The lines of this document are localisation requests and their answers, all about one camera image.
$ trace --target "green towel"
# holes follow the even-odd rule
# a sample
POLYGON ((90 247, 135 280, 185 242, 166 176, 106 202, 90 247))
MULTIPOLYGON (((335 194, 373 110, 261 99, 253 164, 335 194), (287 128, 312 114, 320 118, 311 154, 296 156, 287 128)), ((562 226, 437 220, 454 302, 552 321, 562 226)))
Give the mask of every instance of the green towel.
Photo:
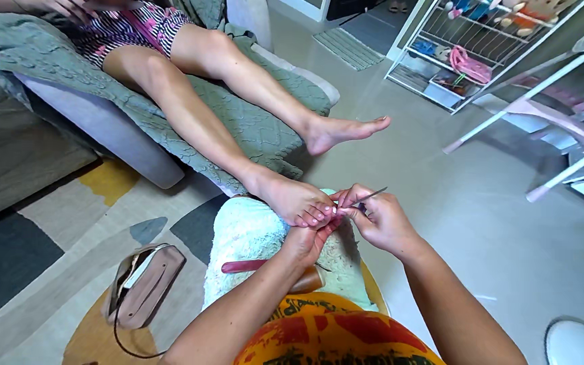
MULTIPOLYGON (((193 6, 204 3, 203 0, 183 1, 192 3, 193 6)), ((223 4, 220 0, 210 1, 208 7, 203 7, 205 11, 197 12, 197 17, 210 27, 223 29, 244 54, 270 72, 301 103, 318 114, 327 116, 330 101, 320 87, 301 76, 276 67, 253 52, 250 47, 255 40, 247 36, 246 31, 224 24, 223 20, 215 23, 214 12, 223 11, 222 6, 212 6, 218 3, 223 4)), ((64 19, 45 19, 52 20, 61 29, 68 27, 64 19)), ((39 98, 27 95, 13 72, 56 82, 114 102, 155 142, 194 170, 217 185, 237 192, 245 191, 238 180, 183 141, 153 102, 124 87, 86 61, 76 53, 67 36, 47 21, 30 15, 0 14, 0 85, 30 110, 46 109, 47 105, 38 100, 39 98)), ((284 161, 288 154, 303 144, 294 130, 269 112, 240 99, 223 87, 194 76, 189 76, 189 79, 200 98, 225 124, 252 161, 290 178, 299 178, 302 175, 299 168, 284 161)), ((38 114, 54 123, 63 118, 54 111, 38 114)))

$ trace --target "sofa armrest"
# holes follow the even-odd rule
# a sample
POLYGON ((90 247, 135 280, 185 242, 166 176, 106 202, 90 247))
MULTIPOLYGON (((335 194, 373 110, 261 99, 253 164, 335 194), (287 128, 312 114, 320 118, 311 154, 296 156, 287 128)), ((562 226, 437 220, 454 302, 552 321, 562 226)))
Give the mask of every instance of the sofa armrest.
POLYGON ((176 162, 121 109, 107 99, 14 73, 53 109, 162 189, 184 178, 176 162))
POLYGON ((258 44, 274 53, 266 0, 226 0, 226 17, 230 23, 253 32, 258 44))
POLYGON ((288 61, 280 58, 279 56, 269 52, 265 48, 261 47, 259 44, 254 43, 252 45, 252 51, 256 52, 263 56, 269 62, 272 62, 276 67, 280 67, 283 70, 290 71, 292 73, 296 73, 299 76, 305 77, 306 80, 312 82, 313 84, 317 85, 323 92, 328 96, 328 100, 330 101, 330 107, 332 108, 335 104, 339 101, 340 95, 339 91, 336 87, 332 86, 332 84, 325 79, 317 76, 316 74, 305 70, 303 68, 299 68, 294 66, 293 64, 289 63, 288 61))

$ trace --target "white chair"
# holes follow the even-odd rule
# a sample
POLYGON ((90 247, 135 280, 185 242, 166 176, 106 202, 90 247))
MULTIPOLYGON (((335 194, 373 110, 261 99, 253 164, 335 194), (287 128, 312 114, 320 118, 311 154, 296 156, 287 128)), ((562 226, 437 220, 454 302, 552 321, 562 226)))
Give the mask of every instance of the white chair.
MULTIPOLYGON (((558 57, 555 57, 539 66, 531 68, 531 70, 525 71, 520 75, 517 75, 511 79, 508 79, 501 84, 496 85, 495 87, 489 88, 484 94, 491 93, 494 90, 497 90, 501 87, 504 87, 509 84, 513 84, 514 82, 523 79, 537 71, 543 70, 549 66, 553 66, 554 64, 558 64, 564 60, 569 58, 574 58, 571 60, 567 65, 562 67, 559 71, 555 72, 553 75, 548 77, 547 79, 541 81, 538 85, 534 86, 531 90, 526 92, 524 95, 519 97, 513 103, 510 103, 506 108, 502 111, 498 112, 497 114, 490 117, 490 119, 484 121, 482 124, 477 126, 475 129, 472 129, 469 133, 465 136, 459 138, 454 143, 450 144, 449 146, 443 149, 443 152, 446 154, 451 153, 455 149, 457 149, 460 145, 462 145, 465 141, 469 140, 471 137, 476 135, 477 133, 481 132, 484 128, 490 126, 495 121, 501 119, 508 113, 512 114, 527 114, 531 116, 537 116, 548 123, 560 127, 568 132, 575 140, 579 142, 580 145, 584 147, 584 111, 577 113, 573 116, 567 116, 566 114, 556 111, 553 108, 545 106, 543 104, 539 104, 533 100, 532 97, 537 95, 538 93, 542 92, 545 88, 554 84, 557 80, 561 79, 567 73, 570 73, 572 70, 576 69, 581 64, 584 64, 584 37, 582 37, 576 44, 572 47, 572 50, 561 54, 558 57)), ((537 187, 528 194, 526 194, 526 199, 528 201, 536 201, 544 194, 546 194, 551 188, 555 187, 557 184, 562 182, 565 178, 571 176, 576 171, 580 170, 584 166, 584 157, 581 158, 578 162, 572 164, 567 169, 560 172, 551 180, 544 183, 542 186, 537 187)))

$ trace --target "bare foot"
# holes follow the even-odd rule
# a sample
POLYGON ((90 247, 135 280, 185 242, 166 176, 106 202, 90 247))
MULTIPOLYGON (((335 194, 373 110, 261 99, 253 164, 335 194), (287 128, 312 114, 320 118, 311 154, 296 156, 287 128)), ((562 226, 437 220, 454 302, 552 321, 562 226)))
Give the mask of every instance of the bare foot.
POLYGON ((320 117, 320 120, 311 124, 304 139, 306 140, 308 152, 313 156, 317 156, 326 153, 338 143, 371 137, 373 133, 385 129, 390 123, 390 117, 379 117, 366 123, 320 117))
POLYGON ((258 177, 253 194, 269 204, 287 224, 315 227, 325 218, 330 220, 335 216, 335 203, 324 192, 266 170, 258 177))

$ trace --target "striped dress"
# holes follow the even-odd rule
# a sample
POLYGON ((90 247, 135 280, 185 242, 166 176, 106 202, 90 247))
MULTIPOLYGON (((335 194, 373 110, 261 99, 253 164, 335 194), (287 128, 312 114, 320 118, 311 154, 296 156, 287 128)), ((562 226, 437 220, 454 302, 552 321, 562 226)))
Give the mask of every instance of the striped dress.
MULTIPOLYGON (((192 23, 175 8, 162 8, 149 1, 140 1, 144 6, 130 10, 141 21, 150 34, 170 57, 174 37, 179 29, 192 23)), ((79 54, 102 68, 105 57, 120 46, 144 46, 156 49, 142 33, 132 26, 121 12, 97 11, 99 18, 89 25, 81 25, 78 31, 70 32, 69 38, 79 54)))

